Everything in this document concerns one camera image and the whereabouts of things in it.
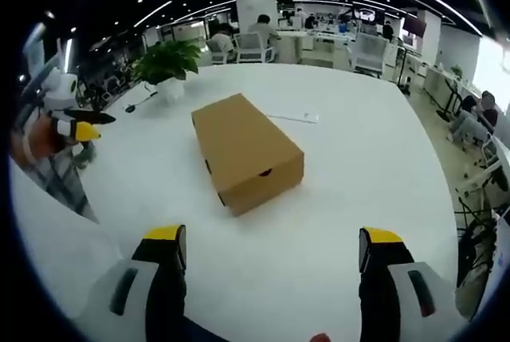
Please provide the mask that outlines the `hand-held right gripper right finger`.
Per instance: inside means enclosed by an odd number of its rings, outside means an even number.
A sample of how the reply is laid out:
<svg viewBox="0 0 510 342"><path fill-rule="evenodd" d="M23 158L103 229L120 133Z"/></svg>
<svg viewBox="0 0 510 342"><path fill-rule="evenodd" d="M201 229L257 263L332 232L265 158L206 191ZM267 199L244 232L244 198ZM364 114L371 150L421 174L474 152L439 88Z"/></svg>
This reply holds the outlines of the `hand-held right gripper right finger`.
<svg viewBox="0 0 510 342"><path fill-rule="evenodd" d="M467 325L453 286L389 230L359 230L361 341L451 341Z"/></svg>

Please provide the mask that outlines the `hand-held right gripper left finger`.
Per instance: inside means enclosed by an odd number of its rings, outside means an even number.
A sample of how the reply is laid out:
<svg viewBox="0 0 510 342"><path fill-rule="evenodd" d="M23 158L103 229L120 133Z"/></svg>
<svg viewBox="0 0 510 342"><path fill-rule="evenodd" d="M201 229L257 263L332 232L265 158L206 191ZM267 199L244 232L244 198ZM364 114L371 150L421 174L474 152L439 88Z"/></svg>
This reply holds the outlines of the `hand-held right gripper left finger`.
<svg viewBox="0 0 510 342"><path fill-rule="evenodd" d="M186 227L145 234L92 286L76 325L88 341L184 341Z"/></svg>

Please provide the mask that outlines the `person's left hand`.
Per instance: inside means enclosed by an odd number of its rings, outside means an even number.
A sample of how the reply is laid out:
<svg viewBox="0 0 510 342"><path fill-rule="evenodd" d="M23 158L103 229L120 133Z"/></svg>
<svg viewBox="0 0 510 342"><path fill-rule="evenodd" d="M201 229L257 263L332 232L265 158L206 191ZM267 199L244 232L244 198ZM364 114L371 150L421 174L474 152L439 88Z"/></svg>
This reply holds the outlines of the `person's left hand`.
<svg viewBox="0 0 510 342"><path fill-rule="evenodd" d="M65 139L57 132L56 125L57 121L46 114L41 114L32 123L22 143L25 156L31 163L48 158L65 149Z"/></svg>

